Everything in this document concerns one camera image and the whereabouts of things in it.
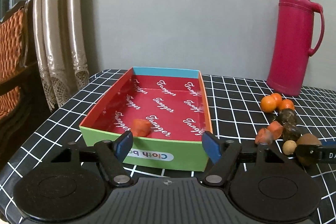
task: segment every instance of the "silver bolt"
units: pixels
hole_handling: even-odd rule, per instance
[[[207,182],[210,182],[210,183],[219,183],[219,182],[222,181],[222,178],[220,176],[218,176],[218,175],[210,175],[210,176],[207,176],[205,178],[205,180]]]
[[[130,178],[129,176],[126,176],[126,175],[118,175],[118,176],[115,176],[113,180],[118,184],[122,184],[122,183],[129,182]]]

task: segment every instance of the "pink thermos flask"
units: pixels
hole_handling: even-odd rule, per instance
[[[314,12],[321,15],[321,34],[312,49]],[[308,59],[319,49],[323,34],[320,4],[310,0],[279,0],[278,28],[267,84],[285,95],[299,95]]]

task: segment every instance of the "table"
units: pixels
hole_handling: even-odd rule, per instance
[[[78,92],[63,107],[58,109],[15,153],[0,172],[0,210],[11,223],[22,221],[21,214],[13,201],[15,183],[37,164],[50,155],[62,150],[69,141],[85,146],[79,124],[99,98],[116,82],[125,70],[104,70],[90,78],[90,84]],[[259,108],[264,95],[273,92],[265,81],[238,79],[214,75],[203,75],[209,102],[213,133],[219,138],[239,140],[243,149],[254,147],[258,130],[266,127],[274,114],[265,114]],[[294,102],[298,125],[302,134],[312,133],[320,140],[335,141],[336,138],[336,92],[304,86]],[[282,140],[272,144],[279,149]],[[239,172],[251,168],[244,164]],[[95,165],[84,163],[83,168],[94,170]],[[190,177],[200,172],[164,170],[124,164],[134,178]],[[306,168],[319,184],[323,198],[314,219],[318,223],[336,223],[336,165],[320,164]]]

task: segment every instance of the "curtain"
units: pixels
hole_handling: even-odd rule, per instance
[[[88,84],[80,0],[34,0],[36,54],[50,110]]]

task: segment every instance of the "box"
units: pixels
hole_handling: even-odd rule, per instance
[[[198,70],[133,67],[102,96],[80,124],[88,146],[115,140],[134,119],[152,123],[147,137],[134,137],[125,163],[204,171],[202,133],[212,132],[208,101]]]

